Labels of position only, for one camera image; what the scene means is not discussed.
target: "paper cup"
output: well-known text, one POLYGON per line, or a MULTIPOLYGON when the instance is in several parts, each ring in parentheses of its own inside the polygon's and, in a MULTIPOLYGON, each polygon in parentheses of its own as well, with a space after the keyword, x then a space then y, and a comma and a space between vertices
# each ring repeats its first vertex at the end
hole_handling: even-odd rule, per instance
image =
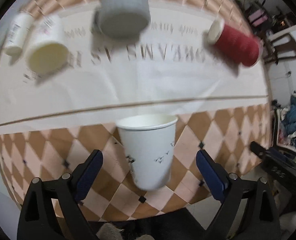
POLYGON ((20 12, 11 23, 10 30, 5 44, 5 53, 10 56, 18 55, 22 52, 24 42, 34 18, 24 12, 20 12))
POLYGON ((142 190, 156 190, 170 180, 178 118, 138 115, 116 123, 132 178, 142 190))
POLYGON ((94 29, 111 38, 139 35, 150 22, 148 0, 101 0, 94 29))
POLYGON ((64 27, 58 15, 44 17, 27 51, 28 67, 37 74, 59 69, 67 61, 64 27))

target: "metal screw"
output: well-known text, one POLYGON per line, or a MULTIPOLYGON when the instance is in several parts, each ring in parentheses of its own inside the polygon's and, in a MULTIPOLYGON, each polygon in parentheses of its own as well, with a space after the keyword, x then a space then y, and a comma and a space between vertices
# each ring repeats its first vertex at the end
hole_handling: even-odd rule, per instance
POLYGON ((32 183, 33 184, 36 184, 36 183, 38 183, 39 182, 39 178, 34 178, 34 179, 32 179, 32 183))
POLYGON ((266 183, 268 182, 267 179, 264 178, 264 177, 261 177, 261 178, 260 178, 260 181, 261 181, 263 184, 266 184, 266 183))
POLYGON ((230 178, 230 179, 238 179, 238 175, 235 174, 235 173, 230 173, 230 174, 229 174, 229 178, 230 178))
POLYGON ((61 178, 63 179, 69 179, 70 178, 70 173, 64 173, 61 178))

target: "black diamond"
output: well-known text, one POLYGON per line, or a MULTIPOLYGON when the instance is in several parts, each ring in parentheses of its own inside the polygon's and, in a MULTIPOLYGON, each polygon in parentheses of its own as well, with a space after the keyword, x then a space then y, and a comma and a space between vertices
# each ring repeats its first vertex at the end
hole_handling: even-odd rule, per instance
POLYGON ((70 165, 70 163, 67 160, 64 160, 63 162, 63 166, 65 166, 66 168, 68 168, 70 165))
POLYGON ((140 198, 139 198, 139 201, 140 201, 141 203, 145 203, 146 200, 147 200, 147 199, 146 199, 144 196, 140 196, 140 198))

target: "beige fuzzy object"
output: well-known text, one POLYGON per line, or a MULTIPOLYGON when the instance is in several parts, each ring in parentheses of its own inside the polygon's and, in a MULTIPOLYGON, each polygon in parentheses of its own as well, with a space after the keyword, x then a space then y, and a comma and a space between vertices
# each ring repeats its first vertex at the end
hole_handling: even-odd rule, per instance
MULTIPOLYGON (((113 224, 106 223, 98 231, 97 236, 100 240, 123 240, 121 233, 123 229, 116 228, 113 224)), ((154 240, 152 236, 143 235, 136 240, 154 240)))

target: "gray cup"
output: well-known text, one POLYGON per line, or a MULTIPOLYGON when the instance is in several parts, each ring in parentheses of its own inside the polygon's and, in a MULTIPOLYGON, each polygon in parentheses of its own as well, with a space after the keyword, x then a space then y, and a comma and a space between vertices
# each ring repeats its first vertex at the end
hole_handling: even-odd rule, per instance
POLYGON ((111 38, 122 39, 139 35, 149 22, 148 0, 101 0, 94 28, 111 38))

